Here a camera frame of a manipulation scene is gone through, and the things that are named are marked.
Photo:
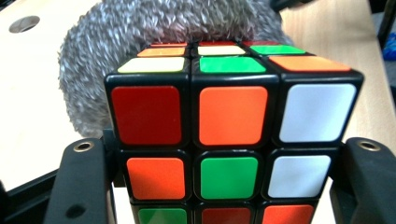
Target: rubik's cube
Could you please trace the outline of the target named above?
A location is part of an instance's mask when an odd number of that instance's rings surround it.
[[[275,42],[142,50],[105,79],[135,223],[310,223],[362,82]]]

